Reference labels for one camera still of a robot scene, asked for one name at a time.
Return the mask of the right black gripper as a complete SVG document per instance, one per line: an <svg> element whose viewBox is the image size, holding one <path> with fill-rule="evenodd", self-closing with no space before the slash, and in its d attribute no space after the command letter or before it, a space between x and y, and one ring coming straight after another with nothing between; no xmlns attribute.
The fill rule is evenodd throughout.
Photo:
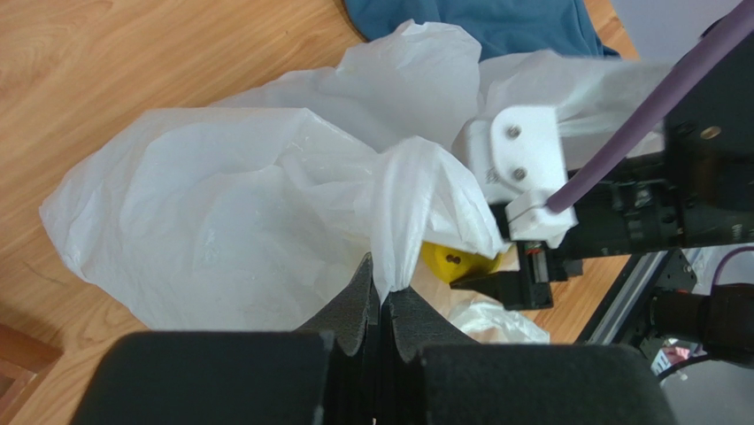
<svg viewBox="0 0 754 425"><path fill-rule="evenodd" d="M625 159L573 209L578 224L544 249L551 282L570 260L750 243L753 159Z"/></svg>

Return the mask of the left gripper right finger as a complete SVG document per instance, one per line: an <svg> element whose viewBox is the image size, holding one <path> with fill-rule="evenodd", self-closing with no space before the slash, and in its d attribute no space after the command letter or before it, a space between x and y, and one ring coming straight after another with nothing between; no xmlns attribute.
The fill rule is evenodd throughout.
<svg viewBox="0 0 754 425"><path fill-rule="evenodd" d="M383 424L673 424L623 345L481 344L414 290L381 309Z"/></svg>

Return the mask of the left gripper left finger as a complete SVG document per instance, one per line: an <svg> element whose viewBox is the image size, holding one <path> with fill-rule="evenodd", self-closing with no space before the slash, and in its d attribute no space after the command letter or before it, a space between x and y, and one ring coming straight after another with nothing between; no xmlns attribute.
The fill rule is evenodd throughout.
<svg viewBox="0 0 754 425"><path fill-rule="evenodd" d="M372 424L379 299L365 256L292 331L144 331L104 355L75 424Z"/></svg>

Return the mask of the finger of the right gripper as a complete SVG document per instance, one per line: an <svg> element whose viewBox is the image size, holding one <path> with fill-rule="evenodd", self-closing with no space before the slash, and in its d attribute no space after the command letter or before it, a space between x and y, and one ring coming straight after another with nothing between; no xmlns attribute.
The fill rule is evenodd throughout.
<svg viewBox="0 0 754 425"><path fill-rule="evenodd" d="M507 310L519 309L519 273L502 271L458 279L452 290L471 290L499 301Z"/></svg>

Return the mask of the fake yellow pear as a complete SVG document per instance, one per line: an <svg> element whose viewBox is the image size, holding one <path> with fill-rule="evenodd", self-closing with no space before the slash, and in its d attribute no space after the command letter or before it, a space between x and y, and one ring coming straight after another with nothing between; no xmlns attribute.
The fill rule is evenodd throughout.
<svg viewBox="0 0 754 425"><path fill-rule="evenodd" d="M444 245L424 242L420 256L429 270L442 282L455 281L494 273L502 264L503 253L493 259L477 253L453 249Z"/></svg>

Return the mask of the white plastic bag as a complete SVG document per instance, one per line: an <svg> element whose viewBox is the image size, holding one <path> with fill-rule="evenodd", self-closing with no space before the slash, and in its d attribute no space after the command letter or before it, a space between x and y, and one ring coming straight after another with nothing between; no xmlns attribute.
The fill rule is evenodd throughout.
<svg viewBox="0 0 754 425"><path fill-rule="evenodd" d="M669 70L552 50L482 60L461 27L406 21L338 66L144 113L71 169L40 216L65 265L149 328L297 328L372 253L380 295L413 286L481 342L546 344L530 319L450 290L419 257L431 242L512 264L451 145L471 119L551 106L565 161L581 167Z"/></svg>

